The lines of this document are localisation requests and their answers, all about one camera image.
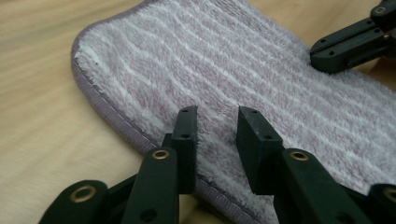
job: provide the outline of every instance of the gray cloth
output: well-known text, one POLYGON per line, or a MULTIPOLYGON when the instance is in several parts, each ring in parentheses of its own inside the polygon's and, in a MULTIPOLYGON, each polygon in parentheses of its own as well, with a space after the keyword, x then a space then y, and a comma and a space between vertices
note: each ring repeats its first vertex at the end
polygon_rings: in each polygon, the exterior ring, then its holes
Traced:
POLYGON ((322 74, 308 51, 246 0, 151 0, 81 32, 72 64, 94 108, 142 153, 198 105, 196 195, 231 222, 277 223, 238 157, 239 105, 338 182, 363 193, 396 184, 395 92, 354 71, 322 74))

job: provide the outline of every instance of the mop pad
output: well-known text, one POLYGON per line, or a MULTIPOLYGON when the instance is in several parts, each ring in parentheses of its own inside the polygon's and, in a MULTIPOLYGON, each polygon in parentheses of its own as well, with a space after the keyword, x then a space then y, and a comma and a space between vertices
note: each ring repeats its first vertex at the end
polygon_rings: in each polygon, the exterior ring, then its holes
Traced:
POLYGON ((197 105, 196 196, 232 223, 277 223, 273 197, 251 193, 238 156, 240 105, 337 182, 361 193, 396 184, 395 92, 356 71, 320 73, 308 52, 247 0, 148 0, 82 31, 72 66, 93 107, 142 153, 197 105))

